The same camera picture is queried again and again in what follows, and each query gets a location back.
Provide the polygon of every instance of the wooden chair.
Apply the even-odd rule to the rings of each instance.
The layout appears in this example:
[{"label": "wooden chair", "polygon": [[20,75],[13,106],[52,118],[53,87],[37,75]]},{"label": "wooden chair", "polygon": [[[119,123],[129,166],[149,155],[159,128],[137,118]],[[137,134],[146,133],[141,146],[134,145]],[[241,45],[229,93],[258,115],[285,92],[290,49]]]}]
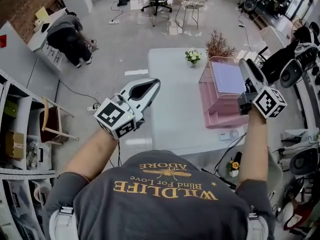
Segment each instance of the wooden chair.
[{"label": "wooden chair", "polygon": [[65,110],[63,107],[47,99],[46,97],[42,97],[42,101],[44,105],[44,111],[42,111],[39,116],[41,142],[50,142],[53,144],[61,145],[61,142],[56,141],[56,138],[59,136],[71,138],[78,141],[78,137],[63,132],[61,125],[61,110],[63,110],[73,118],[75,116]]}]

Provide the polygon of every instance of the brick wall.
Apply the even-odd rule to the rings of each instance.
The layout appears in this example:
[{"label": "brick wall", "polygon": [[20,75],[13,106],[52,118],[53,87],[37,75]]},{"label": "brick wall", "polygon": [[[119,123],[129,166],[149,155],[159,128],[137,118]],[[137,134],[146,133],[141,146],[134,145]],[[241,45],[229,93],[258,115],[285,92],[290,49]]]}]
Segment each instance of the brick wall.
[{"label": "brick wall", "polygon": [[34,22],[37,19],[35,13],[41,7],[53,12],[58,10],[55,0],[0,0],[0,27],[9,21],[20,37],[28,43],[34,34]]}]

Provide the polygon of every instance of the white box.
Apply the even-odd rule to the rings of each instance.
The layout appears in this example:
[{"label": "white box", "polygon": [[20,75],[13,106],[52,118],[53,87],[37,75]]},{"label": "white box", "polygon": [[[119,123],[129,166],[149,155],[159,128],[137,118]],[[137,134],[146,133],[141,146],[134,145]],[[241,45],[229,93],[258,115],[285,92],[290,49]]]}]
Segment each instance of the white box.
[{"label": "white box", "polygon": [[262,88],[253,104],[266,119],[277,117],[288,105],[278,90],[268,86]]},{"label": "white box", "polygon": [[136,129],[135,115],[121,109],[117,103],[108,98],[95,112],[94,117],[101,128],[116,140]]}]

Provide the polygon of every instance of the flower vase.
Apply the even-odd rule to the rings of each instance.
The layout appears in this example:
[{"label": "flower vase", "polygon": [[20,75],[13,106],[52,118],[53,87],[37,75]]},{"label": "flower vase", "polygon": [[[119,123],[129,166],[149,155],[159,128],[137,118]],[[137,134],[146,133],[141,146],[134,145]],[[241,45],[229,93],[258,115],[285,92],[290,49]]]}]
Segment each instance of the flower vase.
[{"label": "flower vase", "polygon": [[188,65],[189,68],[193,68],[197,63],[193,64],[191,61],[186,60],[186,64]]},{"label": "flower vase", "polygon": [[234,178],[238,176],[239,170],[230,170],[229,173],[230,173],[230,176]]}]

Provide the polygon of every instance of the power strip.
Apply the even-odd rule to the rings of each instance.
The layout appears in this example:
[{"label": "power strip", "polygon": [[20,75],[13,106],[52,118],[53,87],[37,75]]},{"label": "power strip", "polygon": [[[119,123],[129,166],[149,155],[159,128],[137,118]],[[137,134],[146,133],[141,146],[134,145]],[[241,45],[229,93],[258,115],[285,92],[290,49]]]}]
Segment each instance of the power strip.
[{"label": "power strip", "polygon": [[109,21],[109,23],[108,24],[110,24],[110,25],[116,25],[116,24],[119,24],[119,20],[111,20],[111,21]]},{"label": "power strip", "polygon": [[86,113],[88,115],[93,115],[94,113],[97,112],[97,110],[99,109],[100,105],[96,104],[95,106],[88,106],[86,108]]}]

